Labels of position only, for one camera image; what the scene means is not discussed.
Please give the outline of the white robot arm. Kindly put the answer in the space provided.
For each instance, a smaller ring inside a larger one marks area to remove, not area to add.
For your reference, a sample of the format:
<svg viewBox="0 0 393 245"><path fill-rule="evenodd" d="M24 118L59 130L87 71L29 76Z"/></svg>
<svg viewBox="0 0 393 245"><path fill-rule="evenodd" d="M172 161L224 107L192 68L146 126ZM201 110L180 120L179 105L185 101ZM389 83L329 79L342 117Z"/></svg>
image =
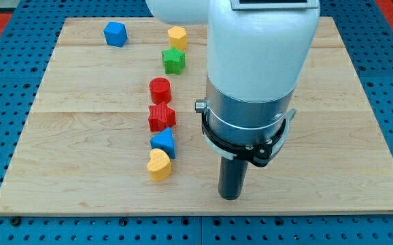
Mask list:
<svg viewBox="0 0 393 245"><path fill-rule="evenodd" d="M207 143L265 166L284 145L288 107L320 17L318 0L147 0L170 25L207 25L206 96L195 103Z"/></svg>

